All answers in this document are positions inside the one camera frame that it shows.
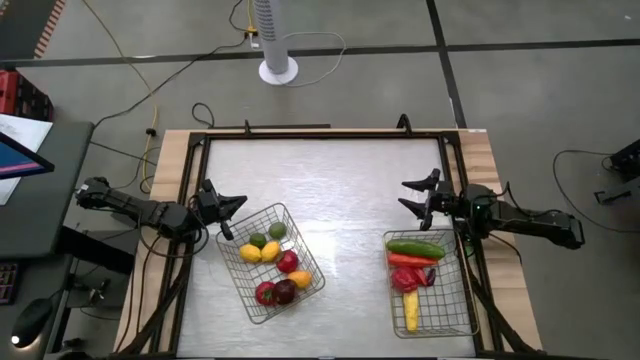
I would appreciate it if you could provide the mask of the dark purple plum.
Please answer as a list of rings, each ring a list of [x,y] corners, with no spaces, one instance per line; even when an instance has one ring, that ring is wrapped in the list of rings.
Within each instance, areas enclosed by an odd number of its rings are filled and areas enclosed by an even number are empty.
[[[279,305],[291,303],[296,295],[297,285],[291,279],[277,282],[272,290],[273,299]]]

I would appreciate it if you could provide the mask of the green cucumber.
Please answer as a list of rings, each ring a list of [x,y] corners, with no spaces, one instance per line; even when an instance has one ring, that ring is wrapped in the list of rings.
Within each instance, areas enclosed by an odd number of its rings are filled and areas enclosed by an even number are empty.
[[[386,243],[386,249],[392,253],[442,259],[446,252],[437,245],[416,239],[393,239]]]

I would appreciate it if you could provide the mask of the red tomato toy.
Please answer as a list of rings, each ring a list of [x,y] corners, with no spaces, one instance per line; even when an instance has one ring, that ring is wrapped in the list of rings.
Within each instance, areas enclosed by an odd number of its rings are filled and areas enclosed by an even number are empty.
[[[262,282],[255,289],[256,301],[264,306],[274,306],[276,300],[273,295],[275,284],[273,282]]]

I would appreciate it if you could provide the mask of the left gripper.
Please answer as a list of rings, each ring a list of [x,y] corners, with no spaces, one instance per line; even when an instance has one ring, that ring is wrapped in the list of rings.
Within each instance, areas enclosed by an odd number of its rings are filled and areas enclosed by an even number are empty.
[[[248,197],[245,195],[219,195],[210,180],[204,180],[201,189],[195,195],[196,209],[203,223],[218,223],[226,240],[234,239],[228,222],[247,200]]]

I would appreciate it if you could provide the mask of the orange fruit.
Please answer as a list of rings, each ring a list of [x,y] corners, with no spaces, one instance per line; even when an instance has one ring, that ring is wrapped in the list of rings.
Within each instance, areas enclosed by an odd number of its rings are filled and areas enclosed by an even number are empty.
[[[294,271],[288,274],[287,278],[295,283],[300,289],[307,288],[312,282],[312,274],[308,271]]]

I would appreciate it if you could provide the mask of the black table frame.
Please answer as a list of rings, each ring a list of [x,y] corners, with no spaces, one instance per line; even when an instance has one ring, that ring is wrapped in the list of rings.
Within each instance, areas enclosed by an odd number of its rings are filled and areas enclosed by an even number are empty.
[[[320,126],[285,129],[266,127],[250,131],[236,128],[168,130],[161,143],[157,169],[149,186],[150,196],[160,201],[183,201],[194,193],[204,167],[204,142],[208,136],[219,140],[410,140],[428,133],[425,129],[331,129]],[[486,130],[441,129],[438,133],[445,140],[445,168],[456,188],[473,182],[494,191],[501,189]],[[522,266],[517,263],[515,254],[506,249],[514,244],[515,239],[506,232],[500,236],[504,240],[502,243],[476,246],[472,272],[479,276],[482,288],[492,297],[496,308],[513,331],[529,345],[540,347],[539,330]],[[139,267],[134,272],[137,283],[127,292],[127,314],[138,314],[144,322],[150,321],[178,277],[179,269],[173,261],[151,256],[146,268]],[[176,353],[185,300],[185,291],[176,293],[162,320],[152,329],[141,349],[142,354],[160,357]]]

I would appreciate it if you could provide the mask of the yellow corn cob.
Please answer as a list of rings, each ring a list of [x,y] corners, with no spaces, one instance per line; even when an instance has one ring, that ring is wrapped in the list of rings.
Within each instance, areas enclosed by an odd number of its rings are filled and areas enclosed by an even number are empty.
[[[403,294],[405,324],[408,332],[416,332],[419,324],[419,295],[418,291]]]

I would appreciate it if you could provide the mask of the red black storage crate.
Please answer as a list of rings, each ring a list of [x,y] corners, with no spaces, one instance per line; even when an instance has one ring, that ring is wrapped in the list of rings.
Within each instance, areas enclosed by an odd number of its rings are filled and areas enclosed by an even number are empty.
[[[52,122],[50,98],[17,71],[0,70],[0,114]]]

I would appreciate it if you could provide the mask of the red apple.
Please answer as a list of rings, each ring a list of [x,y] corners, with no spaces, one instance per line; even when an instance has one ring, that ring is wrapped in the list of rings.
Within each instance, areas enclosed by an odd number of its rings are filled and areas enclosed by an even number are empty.
[[[276,262],[276,267],[283,273],[292,273],[297,270],[298,264],[299,258],[297,254],[293,250],[286,250]]]

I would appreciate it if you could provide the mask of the red bell pepper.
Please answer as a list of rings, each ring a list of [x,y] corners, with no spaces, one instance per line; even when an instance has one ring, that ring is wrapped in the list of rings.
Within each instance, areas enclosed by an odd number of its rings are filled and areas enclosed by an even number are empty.
[[[418,278],[412,268],[397,267],[391,273],[392,286],[402,292],[409,293],[418,288]]]

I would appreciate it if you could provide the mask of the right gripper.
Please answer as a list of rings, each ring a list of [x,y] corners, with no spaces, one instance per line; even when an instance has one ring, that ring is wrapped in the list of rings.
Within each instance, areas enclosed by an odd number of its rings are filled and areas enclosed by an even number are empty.
[[[402,186],[411,190],[427,191],[427,198],[422,203],[404,198],[398,199],[417,219],[422,220],[421,229],[423,231],[431,228],[434,212],[453,215],[454,217],[459,217],[461,214],[460,196],[455,193],[451,182],[440,181],[440,174],[441,171],[435,168],[422,180],[403,181],[401,183]]]

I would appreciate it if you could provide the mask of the black floor device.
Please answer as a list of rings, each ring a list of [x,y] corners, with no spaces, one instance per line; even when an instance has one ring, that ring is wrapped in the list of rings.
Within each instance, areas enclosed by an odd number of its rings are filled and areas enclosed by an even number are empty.
[[[609,159],[614,172],[621,176],[622,183],[595,192],[597,202],[608,204],[627,197],[640,200],[640,139],[614,153]]]

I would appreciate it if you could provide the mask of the dark grey desk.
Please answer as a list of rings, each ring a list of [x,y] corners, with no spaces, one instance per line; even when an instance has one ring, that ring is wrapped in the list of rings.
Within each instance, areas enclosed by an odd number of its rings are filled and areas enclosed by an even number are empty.
[[[50,173],[19,181],[0,206],[0,260],[45,257],[56,252],[70,198],[94,131],[90,122],[56,122],[37,154]]]

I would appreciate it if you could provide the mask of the dark mat striped edge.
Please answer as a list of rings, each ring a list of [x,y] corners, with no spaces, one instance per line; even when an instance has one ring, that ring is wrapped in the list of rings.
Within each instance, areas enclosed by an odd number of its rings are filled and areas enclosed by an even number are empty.
[[[44,56],[67,0],[0,0],[0,61]]]

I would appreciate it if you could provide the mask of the orange carrot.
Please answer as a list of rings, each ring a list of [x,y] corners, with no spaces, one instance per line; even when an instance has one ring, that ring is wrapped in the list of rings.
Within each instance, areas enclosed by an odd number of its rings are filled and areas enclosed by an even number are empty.
[[[387,256],[387,259],[390,265],[396,267],[426,268],[433,267],[438,264],[437,259],[396,253],[390,253]]]

